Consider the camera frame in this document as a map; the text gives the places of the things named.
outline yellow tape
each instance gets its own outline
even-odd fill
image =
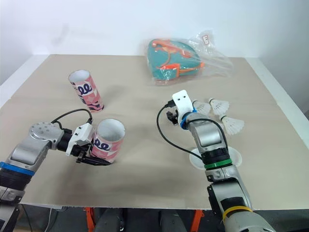
[[[246,207],[246,206],[233,206],[233,207],[230,207],[228,208],[227,210],[224,211],[223,215],[222,215],[222,218],[223,218],[223,221],[224,219],[226,218],[226,215],[234,210],[239,210],[239,209],[242,209],[242,210],[247,210],[247,211],[250,211],[250,212],[253,212],[252,209],[250,209],[249,207]]]

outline green ring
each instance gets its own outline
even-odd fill
[[[204,167],[206,169],[215,168],[215,167],[220,167],[220,166],[223,166],[223,165],[226,165],[226,164],[229,164],[229,163],[232,163],[231,159],[226,159],[226,160],[219,161],[219,162],[216,162],[216,163],[211,163],[211,164],[205,164]]]

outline teal bag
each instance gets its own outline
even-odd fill
[[[147,59],[151,73],[158,82],[196,75],[204,67],[192,47],[174,40],[152,40],[148,45]]]

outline blue ring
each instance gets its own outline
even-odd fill
[[[20,168],[20,167],[17,167],[17,166],[14,166],[14,165],[11,165],[11,164],[5,163],[5,162],[0,162],[0,168],[8,169],[8,170],[11,170],[11,171],[15,171],[15,172],[18,172],[18,173],[23,173],[23,174],[31,175],[31,176],[33,176],[35,174],[34,171],[24,169],[24,168]]]
[[[197,113],[197,110],[196,110],[194,107],[193,107],[192,113]],[[187,114],[187,115],[182,119],[182,121],[181,121],[181,123],[180,123],[180,127],[181,127],[182,129],[184,129],[184,130],[186,130],[186,128],[183,128],[183,125],[184,125],[185,120],[187,119],[187,117],[188,117],[189,115],[190,115],[190,114]]]

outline pink patterned cup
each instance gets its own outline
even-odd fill
[[[87,70],[77,70],[69,75],[69,81],[73,85],[77,95],[86,104],[91,112],[103,110],[104,105],[97,87]]]
[[[113,163],[124,140],[124,125],[112,118],[102,120],[93,137],[91,155]]]

